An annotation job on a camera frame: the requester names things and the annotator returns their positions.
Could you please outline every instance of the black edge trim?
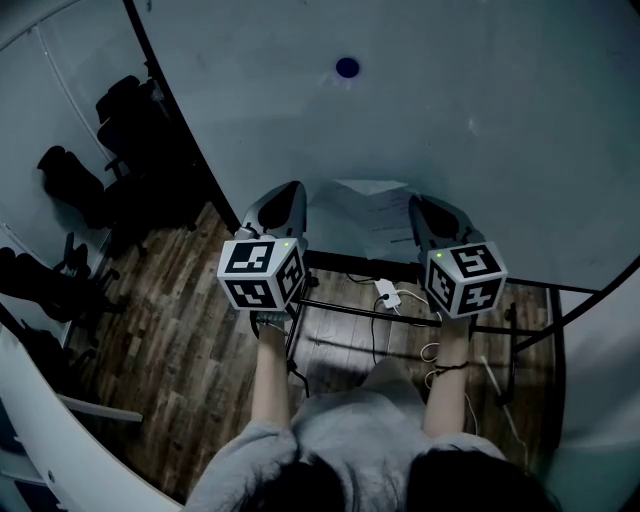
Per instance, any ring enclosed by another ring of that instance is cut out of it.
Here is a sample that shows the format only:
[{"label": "black edge trim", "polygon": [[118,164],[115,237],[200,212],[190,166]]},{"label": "black edge trim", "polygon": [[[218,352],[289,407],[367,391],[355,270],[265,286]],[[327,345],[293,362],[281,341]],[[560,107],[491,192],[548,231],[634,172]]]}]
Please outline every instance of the black edge trim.
[{"label": "black edge trim", "polygon": [[213,203],[213,206],[218,211],[220,218],[226,224],[227,229],[231,233],[235,233],[240,227],[240,221],[236,214],[234,213],[231,205],[227,201],[227,198],[222,192],[220,185],[216,181],[207,161],[200,151],[200,147],[198,146],[196,140],[193,138],[193,134],[189,129],[189,125],[185,120],[182,112],[180,111],[180,107],[171,92],[171,88],[160,68],[160,64],[158,63],[158,59],[156,58],[155,53],[153,52],[153,48],[151,47],[151,43],[149,42],[149,38],[147,37],[147,33],[144,30],[144,26],[142,25],[142,20],[140,19],[140,15],[138,14],[138,10],[133,2],[133,0],[122,0],[124,3],[124,7],[127,10],[127,14],[129,15],[129,20],[131,21],[131,25],[133,26],[133,30],[136,33],[138,38],[138,42],[140,43],[140,47],[144,52],[145,57],[147,58],[149,69],[151,71],[151,75],[158,82],[158,86],[164,95],[165,101],[167,103],[167,108],[169,109],[169,114],[171,115],[171,119],[176,122],[178,128],[183,133],[185,137],[185,142],[188,143],[190,153],[193,154],[197,159],[197,166],[200,167],[203,171],[203,176],[205,176],[206,186],[208,188],[207,196],[209,200]]}]

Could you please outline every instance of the black chair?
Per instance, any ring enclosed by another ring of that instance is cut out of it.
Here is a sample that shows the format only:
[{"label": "black chair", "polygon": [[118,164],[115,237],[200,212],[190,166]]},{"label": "black chair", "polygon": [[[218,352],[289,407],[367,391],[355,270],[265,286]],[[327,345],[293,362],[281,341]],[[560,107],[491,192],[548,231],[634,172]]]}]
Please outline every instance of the black chair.
[{"label": "black chair", "polygon": [[[33,363],[47,383],[57,393],[65,396],[85,399],[85,393],[80,386],[79,375],[84,364],[95,358],[96,351],[93,348],[85,350],[73,361],[73,351],[63,349],[60,342],[49,331],[33,329],[26,322],[22,325],[0,304],[0,324],[4,325],[22,343],[29,353]],[[0,402],[0,431],[11,429],[10,422]],[[7,436],[0,435],[0,446],[10,451],[20,451],[19,447],[9,442]]]},{"label": "black chair", "polygon": [[79,210],[89,228],[112,228],[114,252],[134,242],[140,254],[146,254],[139,242],[146,224],[139,180],[119,179],[105,190],[102,182],[62,146],[51,147],[38,169],[45,174],[46,192]]},{"label": "black chair", "polygon": [[102,123],[98,140],[117,156],[107,169],[122,178],[119,165],[124,163],[130,174],[143,179],[151,226],[186,224],[193,230],[205,190],[181,132],[153,91],[153,80],[140,84],[133,76],[112,86],[96,104]]},{"label": "black chair", "polygon": [[[100,279],[89,279],[86,246],[69,251],[65,260],[49,269],[29,254],[18,256],[8,247],[0,249],[0,293],[37,303],[58,322],[75,321],[87,330],[92,345],[97,346],[95,331],[105,312],[122,313],[124,306],[111,303],[104,294],[110,278],[119,279],[113,269]],[[85,254],[85,261],[79,262]],[[75,269],[75,275],[60,273]]]}]

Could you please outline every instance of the white panel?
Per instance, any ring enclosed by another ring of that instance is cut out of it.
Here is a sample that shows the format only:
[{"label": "white panel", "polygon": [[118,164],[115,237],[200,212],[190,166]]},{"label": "white panel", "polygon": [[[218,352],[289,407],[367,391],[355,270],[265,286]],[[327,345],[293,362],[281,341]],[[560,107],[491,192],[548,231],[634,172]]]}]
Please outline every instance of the white panel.
[{"label": "white panel", "polygon": [[89,230],[77,210],[50,198],[36,166],[53,145],[96,174],[107,160],[54,78],[37,29],[0,52],[0,70],[0,219],[48,265],[62,259],[70,231],[88,244],[93,261],[105,232]]},{"label": "white panel", "polygon": [[[564,328],[562,446],[640,442],[640,271]],[[566,314],[585,299],[562,292]]]},{"label": "white panel", "polygon": [[[96,103],[127,75],[145,82],[146,58],[122,0],[82,0],[40,24],[53,60],[94,133]],[[103,173],[112,180],[113,173]]]},{"label": "white panel", "polygon": [[0,329],[0,398],[29,459],[66,510],[181,509],[84,429],[6,329]]},{"label": "white panel", "polygon": [[[289,180],[311,197],[334,178],[395,179],[464,210],[513,277],[601,288],[640,252],[626,0],[136,5],[239,217]],[[361,64],[350,82],[344,56]],[[308,221],[311,249],[364,256],[331,215]]]}]

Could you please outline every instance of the power strip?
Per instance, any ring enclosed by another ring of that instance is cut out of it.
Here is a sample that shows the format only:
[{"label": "power strip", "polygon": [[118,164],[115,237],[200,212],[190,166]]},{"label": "power strip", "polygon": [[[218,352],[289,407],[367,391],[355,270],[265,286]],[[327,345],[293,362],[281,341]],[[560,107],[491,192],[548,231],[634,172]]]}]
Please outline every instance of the power strip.
[{"label": "power strip", "polygon": [[388,279],[378,279],[375,283],[378,293],[387,309],[393,309],[402,303],[400,295],[398,295],[396,287],[393,286],[391,281]]}]

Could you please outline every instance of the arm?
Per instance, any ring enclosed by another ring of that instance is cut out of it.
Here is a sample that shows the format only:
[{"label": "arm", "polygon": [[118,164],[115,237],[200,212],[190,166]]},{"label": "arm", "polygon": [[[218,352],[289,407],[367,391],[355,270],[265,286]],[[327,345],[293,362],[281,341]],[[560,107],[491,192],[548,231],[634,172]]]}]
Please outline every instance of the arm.
[{"label": "arm", "polygon": [[268,421],[283,428],[289,428],[291,423],[284,336],[266,325],[260,326],[251,420]]},{"label": "arm", "polygon": [[[459,366],[469,360],[469,321],[443,316],[438,366]],[[467,369],[436,376],[427,400],[422,430],[429,437],[462,432],[464,426]]]}]

